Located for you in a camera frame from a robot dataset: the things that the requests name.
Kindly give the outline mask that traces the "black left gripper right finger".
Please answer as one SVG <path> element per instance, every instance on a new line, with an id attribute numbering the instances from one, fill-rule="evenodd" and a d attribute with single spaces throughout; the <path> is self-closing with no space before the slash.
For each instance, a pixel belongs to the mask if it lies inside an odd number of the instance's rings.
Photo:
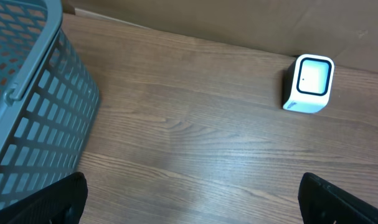
<path id="1" fill-rule="evenodd" d="M 304 224 L 378 223 L 378 208 L 310 172 L 303 174 L 298 201 Z"/>

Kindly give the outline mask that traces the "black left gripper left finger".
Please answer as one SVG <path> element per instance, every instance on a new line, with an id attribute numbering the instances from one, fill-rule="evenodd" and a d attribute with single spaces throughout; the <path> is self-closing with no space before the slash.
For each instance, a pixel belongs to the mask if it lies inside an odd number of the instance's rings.
<path id="1" fill-rule="evenodd" d="M 74 172 L 0 210 L 0 224 L 78 224 L 88 197 L 87 180 Z"/>

